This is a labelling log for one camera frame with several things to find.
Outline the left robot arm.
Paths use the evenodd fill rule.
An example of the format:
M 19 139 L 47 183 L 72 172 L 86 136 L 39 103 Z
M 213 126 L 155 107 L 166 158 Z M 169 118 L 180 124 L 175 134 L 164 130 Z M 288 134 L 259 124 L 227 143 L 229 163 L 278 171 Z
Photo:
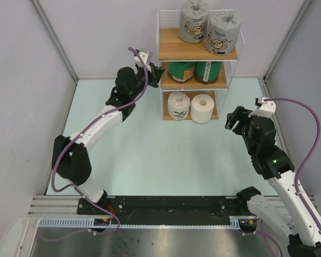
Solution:
M 51 179 L 55 180 L 56 175 L 60 175 L 69 181 L 70 186 L 90 200 L 88 206 L 96 214 L 106 211 L 107 193 L 91 176 L 89 153 L 110 130 L 129 117 L 148 86 L 158 88 L 164 72 L 163 67 L 154 64 L 146 68 L 121 68 L 100 114 L 71 136 L 59 135 L 54 140 Z

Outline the grey roll front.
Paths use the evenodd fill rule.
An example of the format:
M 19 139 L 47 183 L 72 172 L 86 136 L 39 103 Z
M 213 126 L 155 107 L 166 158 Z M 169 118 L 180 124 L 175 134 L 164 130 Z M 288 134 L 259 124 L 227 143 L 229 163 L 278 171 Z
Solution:
M 239 11 L 226 10 L 213 14 L 208 22 L 206 49 L 214 55 L 229 54 L 235 47 L 241 25 Z

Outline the unwrapped white paper roll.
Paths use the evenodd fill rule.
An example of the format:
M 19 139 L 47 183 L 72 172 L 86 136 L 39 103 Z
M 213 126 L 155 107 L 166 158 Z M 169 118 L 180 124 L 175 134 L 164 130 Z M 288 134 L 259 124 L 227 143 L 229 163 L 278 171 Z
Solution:
M 203 124 L 211 120 L 215 103 L 208 94 L 198 94 L 190 103 L 190 116 L 196 123 Z

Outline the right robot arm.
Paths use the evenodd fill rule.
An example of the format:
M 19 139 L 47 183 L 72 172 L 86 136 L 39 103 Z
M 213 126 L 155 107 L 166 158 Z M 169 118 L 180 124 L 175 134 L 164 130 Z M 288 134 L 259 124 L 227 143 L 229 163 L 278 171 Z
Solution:
M 321 256 L 321 216 L 300 182 L 288 155 L 276 145 L 276 128 L 268 115 L 253 115 L 242 106 L 227 115 L 226 129 L 242 136 L 255 171 L 277 192 L 284 215 L 251 186 L 237 193 L 236 209 L 260 217 L 287 240 L 290 256 Z

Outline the white wire wooden shelf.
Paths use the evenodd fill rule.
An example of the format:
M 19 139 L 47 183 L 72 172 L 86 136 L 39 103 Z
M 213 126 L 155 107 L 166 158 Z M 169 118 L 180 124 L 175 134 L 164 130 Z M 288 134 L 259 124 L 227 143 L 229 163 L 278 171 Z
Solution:
M 226 53 L 219 49 L 215 55 L 205 42 L 187 43 L 179 37 L 180 11 L 161 10 L 157 20 L 158 63 L 165 68 L 160 81 L 160 104 L 163 120 L 172 120 L 168 99 L 174 92 L 182 92 L 190 99 L 207 94 L 214 101 L 211 119 L 218 119 L 229 87 L 235 75 L 244 38 L 239 32 L 234 48 Z

